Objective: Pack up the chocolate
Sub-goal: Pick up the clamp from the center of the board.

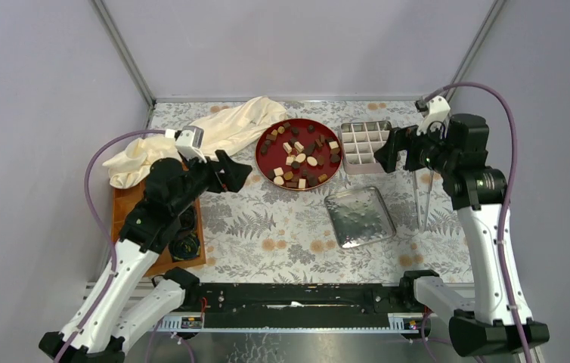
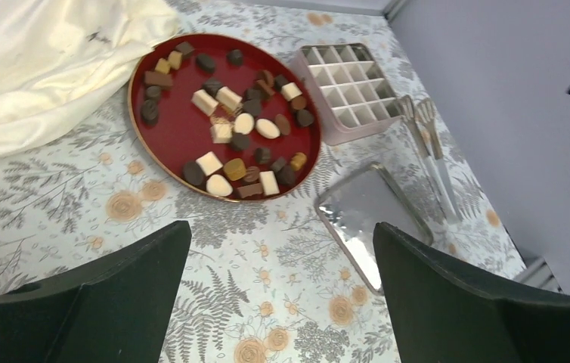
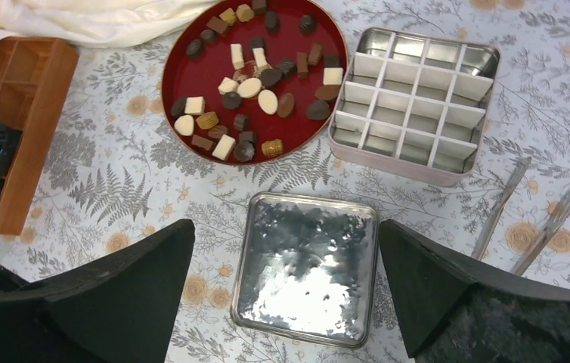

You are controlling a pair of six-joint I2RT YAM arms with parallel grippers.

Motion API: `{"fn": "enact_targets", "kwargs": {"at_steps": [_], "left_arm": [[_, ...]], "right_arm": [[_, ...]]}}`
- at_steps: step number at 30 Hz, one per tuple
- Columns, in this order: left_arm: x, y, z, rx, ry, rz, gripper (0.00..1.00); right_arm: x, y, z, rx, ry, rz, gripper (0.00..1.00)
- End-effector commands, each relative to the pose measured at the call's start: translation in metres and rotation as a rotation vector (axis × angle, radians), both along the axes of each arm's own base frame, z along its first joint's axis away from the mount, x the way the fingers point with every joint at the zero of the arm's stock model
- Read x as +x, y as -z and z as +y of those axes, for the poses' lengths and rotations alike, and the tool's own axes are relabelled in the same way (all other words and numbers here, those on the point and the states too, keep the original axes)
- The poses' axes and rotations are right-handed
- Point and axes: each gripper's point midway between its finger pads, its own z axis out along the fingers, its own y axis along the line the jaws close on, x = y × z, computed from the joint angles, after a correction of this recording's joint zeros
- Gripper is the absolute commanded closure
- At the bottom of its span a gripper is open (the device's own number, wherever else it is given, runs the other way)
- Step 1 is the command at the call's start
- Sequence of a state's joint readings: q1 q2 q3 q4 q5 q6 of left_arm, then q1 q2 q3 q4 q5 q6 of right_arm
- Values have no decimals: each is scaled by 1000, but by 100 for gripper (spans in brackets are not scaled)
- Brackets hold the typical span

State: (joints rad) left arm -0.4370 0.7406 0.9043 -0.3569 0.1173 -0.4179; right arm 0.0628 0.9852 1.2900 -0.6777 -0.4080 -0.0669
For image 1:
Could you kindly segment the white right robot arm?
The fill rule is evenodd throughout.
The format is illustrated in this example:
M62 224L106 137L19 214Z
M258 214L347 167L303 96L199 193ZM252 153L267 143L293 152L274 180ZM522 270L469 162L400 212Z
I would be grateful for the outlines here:
M396 168L438 173L463 228L474 279L474 299L464 299L433 271L407 272L398 291L402 308L422 306L448 326L455 352L463 357L516 354L548 342L549 328L534 320L520 287L510 242L508 182L487 165L489 128L484 118L457 114L448 124L432 122L393 128L375 152L385 172Z

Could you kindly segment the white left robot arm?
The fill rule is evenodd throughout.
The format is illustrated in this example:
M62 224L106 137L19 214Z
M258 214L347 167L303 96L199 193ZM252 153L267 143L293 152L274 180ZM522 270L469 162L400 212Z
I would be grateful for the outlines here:
M215 161L154 162L143 198L126 216L113 256L79 311L61 330L47 332L39 349L55 362L122 362L133 345L173 309L199 300L198 279L174 268L131 309L125 304L138 282L181 229L180 216L205 192L239 192L252 171L223 150Z

